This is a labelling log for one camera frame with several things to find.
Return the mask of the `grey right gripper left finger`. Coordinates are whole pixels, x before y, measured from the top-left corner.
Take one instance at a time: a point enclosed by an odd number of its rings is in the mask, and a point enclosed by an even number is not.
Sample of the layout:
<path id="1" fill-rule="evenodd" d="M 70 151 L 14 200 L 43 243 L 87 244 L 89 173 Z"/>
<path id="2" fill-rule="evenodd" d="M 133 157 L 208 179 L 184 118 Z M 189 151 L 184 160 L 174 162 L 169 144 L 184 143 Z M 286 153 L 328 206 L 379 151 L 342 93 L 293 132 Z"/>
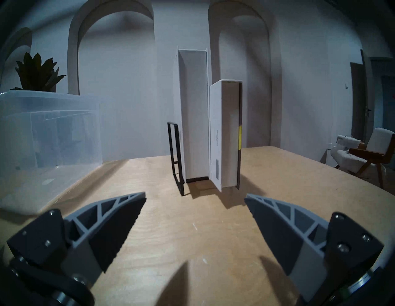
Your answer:
<path id="1" fill-rule="evenodd" d="M 88 204 L 63 217 L 49 209 L 7 240 L 7 306 L 94 306 L 91 287 L 122 248 L 145 192 Z"/>

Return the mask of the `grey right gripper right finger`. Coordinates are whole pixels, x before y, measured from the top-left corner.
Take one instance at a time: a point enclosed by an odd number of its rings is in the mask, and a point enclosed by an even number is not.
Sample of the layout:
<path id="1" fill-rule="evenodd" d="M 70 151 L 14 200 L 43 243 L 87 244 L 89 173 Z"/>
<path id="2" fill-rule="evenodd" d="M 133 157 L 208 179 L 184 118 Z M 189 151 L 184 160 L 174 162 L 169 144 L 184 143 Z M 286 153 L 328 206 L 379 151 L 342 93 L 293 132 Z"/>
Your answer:
<path id="1" fill-rule="evenodd" d="M 383 273 L 373 270 L 384 245 L 341 212 L 329 222 L 287 202 L 247 194 L 245 204 L 299 292 L 297 306 L 356 306 Z"/>

